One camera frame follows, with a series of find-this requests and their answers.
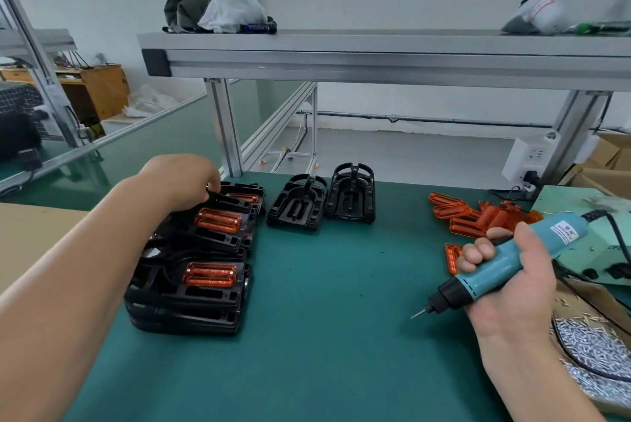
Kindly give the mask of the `person's right hand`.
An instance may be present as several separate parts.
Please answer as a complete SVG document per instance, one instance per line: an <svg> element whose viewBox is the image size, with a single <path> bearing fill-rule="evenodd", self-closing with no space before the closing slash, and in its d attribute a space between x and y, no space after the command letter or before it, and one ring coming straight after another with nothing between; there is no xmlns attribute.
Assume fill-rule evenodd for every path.
<svg viewBox="0 0 631 422"><path fill-rule="evenodd" d="M457 264L461 274L495 256L494 240L513 236L506 229L489 229L486 237L468 243ZM556 289L520 289L513 278L502 289L488 293L467 308L480 345L506 343L535 346L549 341L549 323Z"/></svg>

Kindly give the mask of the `blue electric screwdriver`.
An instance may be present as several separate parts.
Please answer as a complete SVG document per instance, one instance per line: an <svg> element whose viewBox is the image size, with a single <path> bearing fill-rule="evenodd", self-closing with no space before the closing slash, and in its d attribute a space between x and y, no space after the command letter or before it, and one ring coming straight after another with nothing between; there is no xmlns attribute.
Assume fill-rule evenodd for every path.
<svg viewBox="0 0 631 422"><path fill-rule="evenodd" d="M555 257L568 249L572 243L585 237L589 225L596 220L607 219L613 229L617 224L611 212L589 211L583 215L574 212L557 212L530 225L533 232ZM411 316L421 314L441 314L448 309L458 310L476 302L488 293L500 289L523 269L520 250L514 236L502 236L493 241L495 256L477 265L473 272L457 274L441 284L428 298L425 307Z"/></svg>

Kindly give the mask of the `black housing with orange lens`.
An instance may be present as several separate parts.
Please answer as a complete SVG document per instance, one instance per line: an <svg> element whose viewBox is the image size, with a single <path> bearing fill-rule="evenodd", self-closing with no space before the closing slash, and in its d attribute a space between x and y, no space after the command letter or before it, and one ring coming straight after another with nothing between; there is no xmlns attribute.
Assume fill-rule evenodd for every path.
<svg viewBox="0 0 631 422"><path fill-rule="evenodd" d="M168 259L200 258L218 262L244 263L248 259L250 234L249 203L211 202L172 212L160 223L145 250L158 250Z"/></svg>
<svg viewBox="0 0 631 422"><path fill-rule="evenodd" d="M241 326L252 283L247 251L148 246L124 306L139 330L186 336L232 336Z"/></svg>
<svg viewBox="0 0 631 422"><path fill-rule="evenodd" d="M195 206L195 210L216 209L240 214L248 214L256 219L265 213L265 190L258 184L222 181L220 191L210 192L208 199Z"/></svg>

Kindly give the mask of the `green power supply box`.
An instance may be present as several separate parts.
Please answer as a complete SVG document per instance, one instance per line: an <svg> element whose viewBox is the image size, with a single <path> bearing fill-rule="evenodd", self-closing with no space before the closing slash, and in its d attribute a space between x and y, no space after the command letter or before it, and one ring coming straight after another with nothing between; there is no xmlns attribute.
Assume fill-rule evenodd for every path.
<svg viewBox="0 0 631 422"><path fill-rule="evenodd" d="M595 188L545 186L532 209L545 216L557 212L580 215L596 209L609 211L631 254L631 200L606 195ZM588 234L559 255L557 261L594 283L631 288L631 263L607 218L591 223Z"/></svg>

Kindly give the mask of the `cardboard tray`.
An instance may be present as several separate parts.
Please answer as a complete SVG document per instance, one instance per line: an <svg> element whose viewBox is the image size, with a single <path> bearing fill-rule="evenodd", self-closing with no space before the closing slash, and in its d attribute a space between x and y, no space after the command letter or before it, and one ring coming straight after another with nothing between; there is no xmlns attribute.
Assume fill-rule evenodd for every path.
<svg viewBox="0 0 631 422"><path fill-rule="evenodd" d="M604 286L574 279L557 282L549 332L561 361L561 350L551 332L554 318L577 319L594 327L603 326L612 330L631 351L631 308L622 305ZM631 422L631 410L612 410L593 403L601 412Z"/></svg>

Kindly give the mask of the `pile of orange plastic lenses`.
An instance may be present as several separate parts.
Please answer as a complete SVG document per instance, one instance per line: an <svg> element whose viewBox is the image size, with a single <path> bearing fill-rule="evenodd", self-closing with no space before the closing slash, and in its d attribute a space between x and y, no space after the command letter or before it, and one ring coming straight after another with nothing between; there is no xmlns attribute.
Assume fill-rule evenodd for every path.
<svg viewBox="0 0 631 422"><path fill-rule="evenodd" d="M525 211L509 200L498 204L481 200L478 208L474 208L464 200L432 192L429 202L433 205L434 216L449 222L451 233L472 239L485 237L492 228L514 232L519 222L534 224L543 220L543 214L539 211Z"/></svg>

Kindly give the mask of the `single orange lens piece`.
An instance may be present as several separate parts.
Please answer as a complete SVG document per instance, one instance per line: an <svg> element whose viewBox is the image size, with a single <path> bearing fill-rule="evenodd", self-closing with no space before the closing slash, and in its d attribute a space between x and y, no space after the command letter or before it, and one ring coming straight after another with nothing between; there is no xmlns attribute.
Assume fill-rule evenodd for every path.
<svg viewBox="0 0 631 422"><path fill-rule="evenodd" d="M462 256L462 246L453 243L446 243L444 245L446 266L450 275L459 274L459 268L457 261Z"/></svg>

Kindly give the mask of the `empty black plastic housing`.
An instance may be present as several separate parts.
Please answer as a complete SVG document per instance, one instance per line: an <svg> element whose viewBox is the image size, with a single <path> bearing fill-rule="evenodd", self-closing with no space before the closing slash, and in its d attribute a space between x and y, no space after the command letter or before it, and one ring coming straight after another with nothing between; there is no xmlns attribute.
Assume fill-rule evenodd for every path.
<svg viewBox="0 0 631 422"><path fill-rule="evenodd" d="M375 176L366 164L343 163L331 178L324 217L372 224L375 221Z"/></svg>
<svg viewBox="0 0 631 422"><path fill-rule="evenodd" d="M317 231L327 191L322 177L307 173L291 177L267 212L268 226Z"/></svg>

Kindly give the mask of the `white power strip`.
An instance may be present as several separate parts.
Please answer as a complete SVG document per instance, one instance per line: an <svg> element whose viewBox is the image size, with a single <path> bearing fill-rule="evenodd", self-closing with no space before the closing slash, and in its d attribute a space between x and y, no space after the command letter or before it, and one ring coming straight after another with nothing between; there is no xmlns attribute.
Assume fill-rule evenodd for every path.
<svg viewBox="0 0 631 422"><path fill-rule="evenodd" d="M513 185L536 185L547 169L559 141L560 136L556 131L515 139L502 169L502 176Z"/></svg>

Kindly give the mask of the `wooden cabinet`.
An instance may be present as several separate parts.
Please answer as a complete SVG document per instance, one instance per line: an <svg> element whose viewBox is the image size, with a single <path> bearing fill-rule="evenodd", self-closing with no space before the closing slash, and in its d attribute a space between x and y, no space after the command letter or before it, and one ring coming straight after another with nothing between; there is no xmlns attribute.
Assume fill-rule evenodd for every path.
<svg viewBox="0 0 631 422"><path fill-rule="evenodd" d="M57 67L56 75L75 116L84 126L93 127L119 115L128 104L128 80L120 65Z"/></svg>

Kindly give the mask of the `dark blue marker pen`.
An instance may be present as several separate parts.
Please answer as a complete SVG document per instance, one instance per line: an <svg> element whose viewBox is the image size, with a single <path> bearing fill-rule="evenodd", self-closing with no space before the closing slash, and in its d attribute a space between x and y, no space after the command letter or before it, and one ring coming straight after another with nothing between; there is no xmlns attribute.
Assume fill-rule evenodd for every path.
<svg viewBox="0 0 631 422"><path fill-rule="evenodd" d="M240 35L275 35L277 32L278 25L271 16L263 23L239 24L237 31Z"/></svg>

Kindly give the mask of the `white plastic bag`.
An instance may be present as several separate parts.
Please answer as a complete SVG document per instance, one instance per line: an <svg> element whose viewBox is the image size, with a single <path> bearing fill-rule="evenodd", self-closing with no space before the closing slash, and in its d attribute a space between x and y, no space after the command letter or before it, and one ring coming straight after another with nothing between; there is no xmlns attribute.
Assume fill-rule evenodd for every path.
<svg viewBox="0 0 631 422"><path fill-rule="evenodd" d="M214 33L235 34L241 26L266 25L268 17L261 0L210 0L197 25Z"/></svg>

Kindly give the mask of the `tan cardboard sheet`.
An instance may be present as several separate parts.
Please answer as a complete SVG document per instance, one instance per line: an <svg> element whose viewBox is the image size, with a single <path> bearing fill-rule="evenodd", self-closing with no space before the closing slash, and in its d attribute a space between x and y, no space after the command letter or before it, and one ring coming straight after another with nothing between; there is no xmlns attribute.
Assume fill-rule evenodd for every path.
<svg viewBox="0 0 631 422"><path fill-rule="evenodd" d="M0 203L0 294L87 214L87 211Z"/></svg>

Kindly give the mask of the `aluminium shelf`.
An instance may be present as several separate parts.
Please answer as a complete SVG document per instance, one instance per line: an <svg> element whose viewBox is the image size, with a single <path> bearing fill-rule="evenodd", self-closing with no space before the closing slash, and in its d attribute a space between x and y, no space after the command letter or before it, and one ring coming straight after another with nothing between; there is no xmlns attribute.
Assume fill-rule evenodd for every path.
<svg viewBox="0 0 631 422"><path fill-rule="evenodd" d="M149 75L631 92L631 37L493 30L145 33Z"/></svg>

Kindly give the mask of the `aluminium frame rack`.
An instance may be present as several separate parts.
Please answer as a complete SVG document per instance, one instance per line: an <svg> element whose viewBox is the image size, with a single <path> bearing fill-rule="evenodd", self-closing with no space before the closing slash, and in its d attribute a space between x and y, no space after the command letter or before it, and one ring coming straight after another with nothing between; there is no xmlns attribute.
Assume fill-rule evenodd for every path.
<svg viewBox="0 0 631 422"><path fill-rule="evenodd" d="M20 0L0 0L0 57L13 59L27 68L57 132L74 148L83 146L86 140L59 82L54 55L75 49L68 30L35 30Z"/></svg>

